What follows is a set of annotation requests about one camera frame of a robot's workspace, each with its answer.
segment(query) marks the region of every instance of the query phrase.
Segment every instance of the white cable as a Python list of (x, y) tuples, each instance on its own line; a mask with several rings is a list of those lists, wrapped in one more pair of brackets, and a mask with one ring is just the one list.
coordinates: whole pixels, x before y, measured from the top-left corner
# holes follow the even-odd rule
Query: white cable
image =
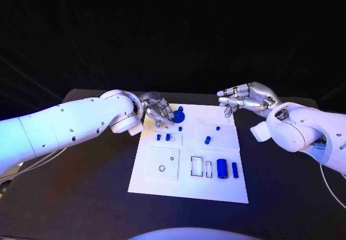
[(323, 176), (323, 179), (324, 179), (326, 187), (327, 187), (327, 189), (328, 189), (328, 191), (330, 191), (330, 193), (331, 193), (331, 195), (333, 195), (333, 198), (334, 198), (336, 201), (340, 203), (340, 205), (346, 208), (346, 206), (344, 206), (343, 203), (340, 202), (337, 196), (334, 195), (334, 193), (333, 193), (333, 191), (331, 191), (331, 189), (330, 189), (330, 186), (328, 186), (328, 183), (327, 183), (327, 180), (326, 180), (326, 176), (324, 176), (324, 172), (323, 172), (323, 165), (318, 164), (318, 167), (320, 167), (320, 173), (321, 173), (321, 176)]
[(49, 158), (55, 153), (56, 151), (53, 151), (49, 155), (46, 155), (34, 164), (31, 164), (27, 168), (24, 168), (20, 172), (14, 173), (14, 174), (10, 174), (4, 177), (0, 177), (0, 184), (7, 181), (8, 179), (13, 179), (17, 175), (20, 175), (21, 173), (33, 170), (34, 168), (40, 167), (43, 164), (46, 164), (50, 160), (53, 160), (60, 154), (62, 152), (66, 150), (66, 148), (62, 149), (62, 151), (52, 157)]

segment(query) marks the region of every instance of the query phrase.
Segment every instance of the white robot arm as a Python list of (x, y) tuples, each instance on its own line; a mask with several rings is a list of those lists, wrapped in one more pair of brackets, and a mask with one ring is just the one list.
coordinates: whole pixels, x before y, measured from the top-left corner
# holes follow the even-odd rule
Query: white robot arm
[(62, 103), (33, 114), (0, 121), (0, 174), (24, 161), (95, 138), (106, 126), (114, 133), (142, 131), (142, 113), (173, 125), (174, 117), (158, 92), (140, 97), (122, 90)]
[(226, 106), (226, 118), (239, 108), (266, 118), (251, 128), (259, 142), (272, 138), (287, 151), (308, 154), (320, 164), (346, 174), (346, 115), (281, 103), (272, 90), (258, 82), (219, 91), (217, 96), (219, 105)]

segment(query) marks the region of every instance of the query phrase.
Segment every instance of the black background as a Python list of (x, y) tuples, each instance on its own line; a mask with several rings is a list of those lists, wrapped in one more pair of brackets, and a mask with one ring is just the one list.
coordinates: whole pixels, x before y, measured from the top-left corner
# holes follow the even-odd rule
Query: black background
[(278, 96), (346, 110), (336, 6), (328, 12), (194, 1), (0, 5), (1, 119), (56, 105), (73, 88), (215, 94), (252, 81)]

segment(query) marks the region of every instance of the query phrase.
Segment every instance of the black table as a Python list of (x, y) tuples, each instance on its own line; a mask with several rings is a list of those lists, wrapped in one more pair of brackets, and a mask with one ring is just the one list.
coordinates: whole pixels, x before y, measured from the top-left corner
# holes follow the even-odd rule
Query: black table
[[(104, 92), (75, 89), (63, 101)], [(217, 104), (209, 94), (163, 95), (170, 103)], [(310, 99), (282, 100), (315, 107)], [(249, 204), (128, 193), (140, 134), (106, 129), (14, 178), (0, 199), (0, 236), (114, 240), (158, 229), (200, 227), (262, 239), (344, 239), (346, 209), (327, 190), (318, 163), (282, 150), (271, 139), (256, 142), (249, 128), (264, 119), (252, 112), (240, 109), (233, 119)], [(346, 202), (346, 180), (328, 168), (324, 172)]]

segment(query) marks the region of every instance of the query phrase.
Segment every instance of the robotic hand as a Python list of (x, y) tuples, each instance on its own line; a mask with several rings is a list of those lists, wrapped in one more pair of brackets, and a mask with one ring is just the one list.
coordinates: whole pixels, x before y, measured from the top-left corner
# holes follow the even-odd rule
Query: robotic hand
[(226, 106), (226, 118), (240, 108), (266, 118), (251, 128), (258, 142), (272, 138), (287, 151), (308, 154), (320, 164), (346, 174), (346, 115), (282, 103), (258, 82), (228, 88), (217, 96), (219, 105)]
[(144, 130), (144, 112), (157, 128), (161, 123), (174, 124), (170, 105), (158, 92), (135, 96), (122, 90), (0, 121), (0, 174), (18, 163), (95, 138), (106, 126), (114, 133), (128, 131), (135, 135)]

